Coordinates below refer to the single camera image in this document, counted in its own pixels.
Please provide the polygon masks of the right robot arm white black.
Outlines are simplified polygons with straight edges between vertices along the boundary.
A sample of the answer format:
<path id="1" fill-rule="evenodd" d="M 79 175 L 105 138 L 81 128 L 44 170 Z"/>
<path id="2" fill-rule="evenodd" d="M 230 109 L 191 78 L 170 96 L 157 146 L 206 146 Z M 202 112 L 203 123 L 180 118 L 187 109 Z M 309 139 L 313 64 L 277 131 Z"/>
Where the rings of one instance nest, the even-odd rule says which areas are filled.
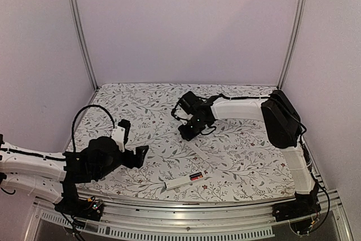
<path id="1" fill-rule="evenodd" d="M 182 122 L 178 130 L 186 141 L 204 135 L 207 128 L 214 130 L 217 121 L 254 121 L 261 124 L 268 143 L 281 151 L 293 177 L 295 199 L 292 212 L 296 216 L 304 216 L 318 202 L 319 186 L 312 176 L 311 159 L 303 142 L 306 127 L 281 90 L 255 97 L 216 94 L 208 98 L 188 91 L 179 98 L 171 115 Z"/>

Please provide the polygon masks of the white air conditioner remote control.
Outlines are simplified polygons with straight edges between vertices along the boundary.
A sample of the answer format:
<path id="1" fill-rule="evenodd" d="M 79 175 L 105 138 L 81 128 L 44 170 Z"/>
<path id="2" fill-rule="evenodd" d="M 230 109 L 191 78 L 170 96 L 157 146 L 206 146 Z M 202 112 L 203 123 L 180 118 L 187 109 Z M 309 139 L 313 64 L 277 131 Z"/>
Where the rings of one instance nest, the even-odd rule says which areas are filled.
<path id="1" fill-rule="evenodd" d="M 186 175 L 186 176 L 183 176 L 183 177 L 179 177 L 179 178 L 176 178 L 176 179 L 171 179 L 171 180 L 165 181 L 164 184 L 165 184 L 166 191 L 173 190 L 173 189 L 185 186 L 185 185 L 193 184 L 196 181 L 202 180 L 202 179 L 198 179 L 196 181 L 190 181 L 189 176 L 192 175 L 192 174 L 189 174 L 189 175 Z"/>

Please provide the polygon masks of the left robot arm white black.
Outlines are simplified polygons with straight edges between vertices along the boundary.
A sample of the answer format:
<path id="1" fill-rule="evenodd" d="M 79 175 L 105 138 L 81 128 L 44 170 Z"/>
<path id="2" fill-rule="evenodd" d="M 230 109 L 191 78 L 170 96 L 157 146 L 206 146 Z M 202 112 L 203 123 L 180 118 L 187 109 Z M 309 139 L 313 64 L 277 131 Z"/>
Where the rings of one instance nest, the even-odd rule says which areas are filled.
<path id="1" fill-rule="evenodd" d="M 80 152 L 45 153 L 1 143 L 1 187 L 21 189 L 58 204 L 72 215 L 84 204 L 76 186 L 104 179 L 120 166 L 141 168 L 148 146 L 121 150 L 110 137 L 92 139 Z"/>

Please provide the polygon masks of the white remote battery cover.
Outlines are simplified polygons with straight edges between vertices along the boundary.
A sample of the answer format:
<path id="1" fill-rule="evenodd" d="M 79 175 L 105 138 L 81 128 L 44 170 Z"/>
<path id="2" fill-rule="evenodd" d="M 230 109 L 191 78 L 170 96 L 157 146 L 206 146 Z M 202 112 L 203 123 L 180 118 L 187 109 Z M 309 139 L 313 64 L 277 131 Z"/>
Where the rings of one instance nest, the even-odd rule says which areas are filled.
<path id="1" fill-rule="evenodd" d="M 192 149 L 199 158 L 203 160 L 207 160 L 209 158 L 208 155 L 195 144 L 192 144 Z"/>

